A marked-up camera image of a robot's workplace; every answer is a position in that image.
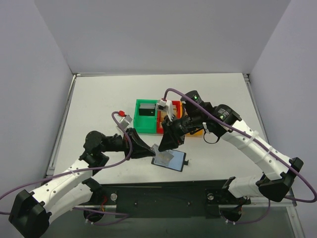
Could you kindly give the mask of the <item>white VIP credit card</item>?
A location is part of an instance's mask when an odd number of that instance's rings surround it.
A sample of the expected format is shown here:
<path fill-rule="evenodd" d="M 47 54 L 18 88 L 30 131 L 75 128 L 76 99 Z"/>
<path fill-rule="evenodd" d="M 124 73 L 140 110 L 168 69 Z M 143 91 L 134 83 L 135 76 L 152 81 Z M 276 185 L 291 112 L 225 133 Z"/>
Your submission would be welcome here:
<path fill-rule="evenodd" d="M 155 152 L 155 156 L 152 159 L 152 164 L 168 167 L 174 156 L 167 151 L 160 152 L 159 146 L 157 144 L 154 144 L 152 149 Z"/>

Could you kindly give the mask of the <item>black leather card holder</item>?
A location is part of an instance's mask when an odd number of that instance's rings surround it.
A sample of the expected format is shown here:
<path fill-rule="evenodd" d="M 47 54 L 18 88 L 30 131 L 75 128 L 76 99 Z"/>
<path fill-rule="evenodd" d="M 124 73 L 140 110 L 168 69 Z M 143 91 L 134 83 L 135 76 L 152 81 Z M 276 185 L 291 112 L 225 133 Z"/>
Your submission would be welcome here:
<path fill-rule="evenodd" d="M 155 150 L 156 155 L 152 158 L 151 164 L 162 168 L 182 172 L 184 166 L 189 164 L 186 160 L 186 153 L 177 150 L 166 150 L 160 152 Z"/>

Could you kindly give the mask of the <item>blue credit card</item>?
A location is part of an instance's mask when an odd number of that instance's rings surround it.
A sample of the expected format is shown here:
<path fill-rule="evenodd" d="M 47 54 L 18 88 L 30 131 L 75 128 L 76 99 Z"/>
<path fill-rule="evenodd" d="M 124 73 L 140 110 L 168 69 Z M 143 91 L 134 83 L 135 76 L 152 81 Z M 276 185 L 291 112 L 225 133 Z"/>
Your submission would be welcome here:
<path fill-rule="evenodd" d="M 179 151 L 173 151 L 173 158 L 170 160 L 169 166 L 172 169 L 180 171 L 183 165 L 185 153 Z"/>

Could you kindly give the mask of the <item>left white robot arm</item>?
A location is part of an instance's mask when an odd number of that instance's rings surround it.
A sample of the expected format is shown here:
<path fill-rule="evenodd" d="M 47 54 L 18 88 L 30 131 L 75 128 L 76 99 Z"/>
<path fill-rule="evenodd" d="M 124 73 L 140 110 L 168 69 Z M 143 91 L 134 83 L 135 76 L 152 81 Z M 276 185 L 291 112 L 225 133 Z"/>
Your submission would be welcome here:
<path fill-rule="evenodd" d="M 93 176 L 109 161 L 105 152 L 124 152 L 125 159 L 153 157 L 154 150 L 129 128 L 127 135 L 105 136 L 98 131 L 87 134 L 84 152 L 66 171 L 30 192 L 22 190 L 14 200 L 9 222 L 25 238 L 39 238 L 50 223 L 73 207 L 88 202 L 101 192 Z"/>

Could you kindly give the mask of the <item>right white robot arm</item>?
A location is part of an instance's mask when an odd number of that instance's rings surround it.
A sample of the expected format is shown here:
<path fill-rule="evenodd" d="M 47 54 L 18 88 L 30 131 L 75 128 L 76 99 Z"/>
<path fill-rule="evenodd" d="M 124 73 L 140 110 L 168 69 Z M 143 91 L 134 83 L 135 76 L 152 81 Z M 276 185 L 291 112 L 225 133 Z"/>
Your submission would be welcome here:
<path fill-rule="evenodd" d="M 297 172 L 303 166 L 299 158 L 289 158 L 267 144 L 257 131 L 250 129 L 240 115 L 227 105 L 212 106 L 204 102 L 196 90 L 181 98 L 185 115 L 181 118 L 166 115 L 161 123 L 163 137 L 160 152 L 184 144 L 185 135 L 203 130 L 213 133 L 245 154 L 263 172 L 260 176 L 231 177 L 223 186 L 224 192 L 236 198 L 262 195 L 274 202 L 282 201 L 289 192 Z"/>

